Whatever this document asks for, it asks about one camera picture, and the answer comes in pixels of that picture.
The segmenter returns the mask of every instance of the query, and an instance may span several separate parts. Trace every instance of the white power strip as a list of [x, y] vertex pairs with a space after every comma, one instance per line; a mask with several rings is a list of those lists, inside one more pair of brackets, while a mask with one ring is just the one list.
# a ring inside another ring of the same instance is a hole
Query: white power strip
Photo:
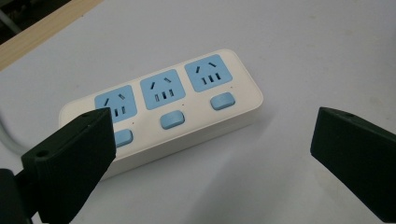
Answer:
[[261, 105], [245, 66], [222, 49], [73, 101], [60, 126], [111, 108], [118, 148], [105, 179], [247, 126]]

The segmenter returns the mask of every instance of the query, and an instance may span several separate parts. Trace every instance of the blue switch button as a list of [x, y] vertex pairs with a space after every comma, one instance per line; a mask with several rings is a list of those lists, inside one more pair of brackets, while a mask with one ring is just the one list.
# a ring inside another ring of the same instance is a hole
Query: blue switch button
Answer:
[[114, 137], [116, 139], [116, 147], [123, 147], [132, 143], [132, 141], [134, 140], [134, 136], [129, 129], [124, 129], [114, 133]]
[[161, 126], [163, 126], [165, 130], [168, 130], [184, 123], [184, 115], [180, 110], [175, 110], [163, 115], [160, 122]]
[[213, 109], [221, 110], [235, 104], [235, 99], [229, 92], [224, 92], [220, 95], [213, 97], [210, 100]]

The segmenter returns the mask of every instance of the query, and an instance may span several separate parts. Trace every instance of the white desk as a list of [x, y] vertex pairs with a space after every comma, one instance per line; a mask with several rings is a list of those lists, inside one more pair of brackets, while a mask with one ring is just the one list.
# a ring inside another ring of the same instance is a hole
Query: white desk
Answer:
[[[0, 72], [1, 116], [32, 147], [69, 101], [232, 49], [264, 94], [258, 122], [101, 182], [73, 223], [381, 223], [309, 148], [322, 105], [396, 133], [395, 9], [106, 0]], [[0, 164], [21, 170], [2, 145]]]

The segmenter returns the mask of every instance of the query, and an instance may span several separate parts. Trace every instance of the electrical outlet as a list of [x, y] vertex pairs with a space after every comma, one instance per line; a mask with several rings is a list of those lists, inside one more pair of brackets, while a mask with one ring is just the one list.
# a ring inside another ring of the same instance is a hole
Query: electrical outlet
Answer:
[[195, 91], [206, 91], [233, 79], [218, 54], [185, 65]]
[[186, 95], [175, 69], [143, 79], [140, 87], [149, 110], [172, 103]]
[[106, 106], [117, 155], [103, 179], [253, 123], [262, 93], [236, 54], [222, 49], [70, 102], [60, 126]]
[[134, 92], [130, 85], [102, 93], [95, 97], [95, 108], [110, 107], [113, 123], [136, 115]]

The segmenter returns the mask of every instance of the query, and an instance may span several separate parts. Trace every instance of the power cord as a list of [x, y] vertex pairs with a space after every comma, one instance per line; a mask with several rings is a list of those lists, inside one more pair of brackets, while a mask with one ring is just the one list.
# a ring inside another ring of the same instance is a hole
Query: power cord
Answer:
[[22, 146], [17, 141], [15, 141], [11, 135], [7, 132], [3, 121], [0, 119], [0, 141], [3, 145], [10, 151], [22, 155], [28, 151], [28, 148]]

